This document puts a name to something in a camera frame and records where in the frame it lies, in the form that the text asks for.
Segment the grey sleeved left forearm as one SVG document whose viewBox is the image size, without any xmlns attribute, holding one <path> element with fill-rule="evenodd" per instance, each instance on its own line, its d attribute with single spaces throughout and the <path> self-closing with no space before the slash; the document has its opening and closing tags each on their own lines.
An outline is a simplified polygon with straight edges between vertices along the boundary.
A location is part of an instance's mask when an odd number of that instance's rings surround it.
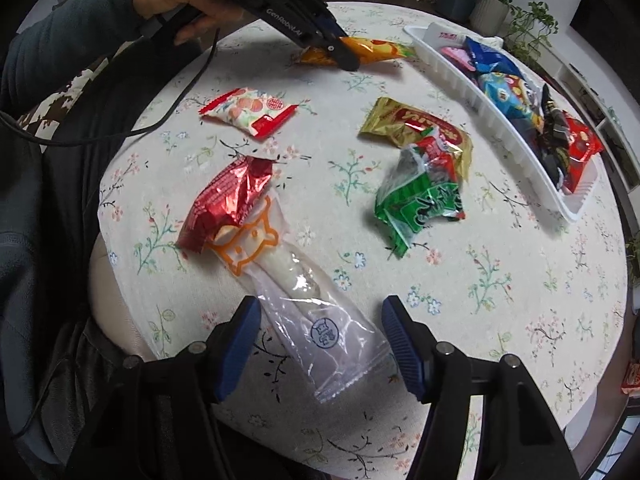
<svg viewBox="0 0 640 480">
<path fill-rule="evenodd" d="M 2 112 L 27 113 L 143 24 L 134 0 L 68 0 L 1 49 Z"/>
</svg>

